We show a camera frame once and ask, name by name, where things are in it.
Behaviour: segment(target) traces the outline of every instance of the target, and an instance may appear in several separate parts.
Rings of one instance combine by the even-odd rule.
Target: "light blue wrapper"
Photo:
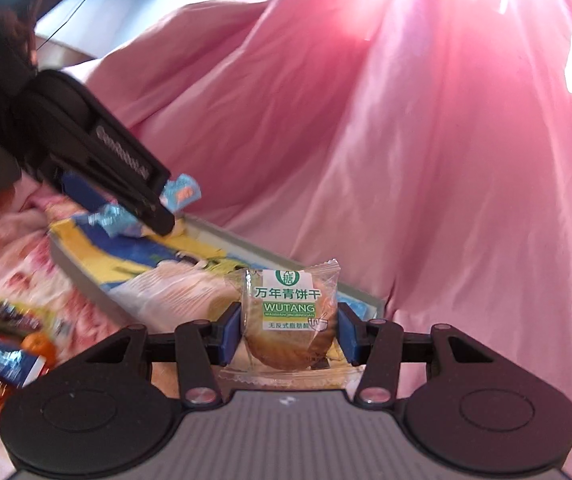
[[[169,180],[159,199],[161,203],[175,216],[187,205],[202,197],[202,190],[189,175],[182,174],[176,180]],[[127,236],[141,238],[144,236],[144,224],[118,204],[107,204],[98,212],[88,216],[90,225],[101,226],[113,238]]]

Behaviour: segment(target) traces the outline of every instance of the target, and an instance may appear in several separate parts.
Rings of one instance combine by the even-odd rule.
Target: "gray ribbed panel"
[[[110,480],[464,480],[418,452],[393,418],[341,392],[237,392],[186,416],[155,457]],[[562,480],[549,471],[533,480]],[[21,473],[13,480],[37,480]]]

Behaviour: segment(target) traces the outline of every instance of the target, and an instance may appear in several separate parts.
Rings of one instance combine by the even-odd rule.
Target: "green and white label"
[[[322,332],[328,326],[325,319],[317,319],[316,301],[322,293],[309,273],[263,270],[262,285],[255,287],[253,295],[262,300],[264,330]]]

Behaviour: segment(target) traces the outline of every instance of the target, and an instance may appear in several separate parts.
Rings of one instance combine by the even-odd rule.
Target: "green circle logo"
[[[296,270],[276,270],[275,276],[284,286],[293,286],[300,280],[300,274]]]

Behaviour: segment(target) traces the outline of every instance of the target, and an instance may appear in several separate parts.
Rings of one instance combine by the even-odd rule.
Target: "pink curtain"
[[[572,399],[572,0],[207,2],[75,73],[192,212]]]

